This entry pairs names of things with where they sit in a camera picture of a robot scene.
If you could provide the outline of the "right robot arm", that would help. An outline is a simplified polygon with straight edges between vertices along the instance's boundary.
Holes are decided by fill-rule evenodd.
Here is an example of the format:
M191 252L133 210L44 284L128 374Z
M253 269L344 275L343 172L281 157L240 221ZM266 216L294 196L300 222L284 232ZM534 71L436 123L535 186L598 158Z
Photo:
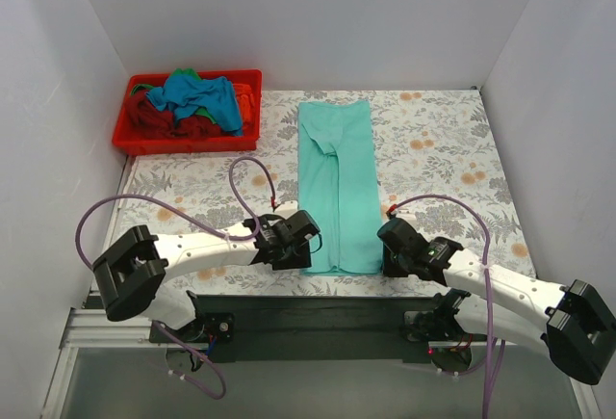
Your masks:
M599 292L575 280L565 286L483 266L460 244L427 241L401 218L377 232L389 277L415 275L448 287L427 311L409 310L407 330L426 342L492 334L547 356L567 376L589 385L601 380L615 354L615 317Z

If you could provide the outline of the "mint green t shirt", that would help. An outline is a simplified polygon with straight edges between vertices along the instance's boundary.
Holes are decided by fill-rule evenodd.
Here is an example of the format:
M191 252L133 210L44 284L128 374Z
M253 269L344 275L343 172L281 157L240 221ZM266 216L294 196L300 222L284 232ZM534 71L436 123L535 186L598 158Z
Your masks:
M304 102L298 106L298 203L321 230L309 275L377 275L382 225L371 108Z

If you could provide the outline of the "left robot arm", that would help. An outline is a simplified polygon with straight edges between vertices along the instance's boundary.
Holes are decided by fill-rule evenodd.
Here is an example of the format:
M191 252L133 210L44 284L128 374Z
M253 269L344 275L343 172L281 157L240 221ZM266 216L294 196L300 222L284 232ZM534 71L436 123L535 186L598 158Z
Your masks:
M138 225L126 231L93 263L93 274L107 319L122 322L143 316L170 327L186 342L205 328L186 291L172 289L175 278L223 267L267 264L275 271L311 266L310 241L321 238L304 210L285 217L266 214L221 231L182 235L151 233Z

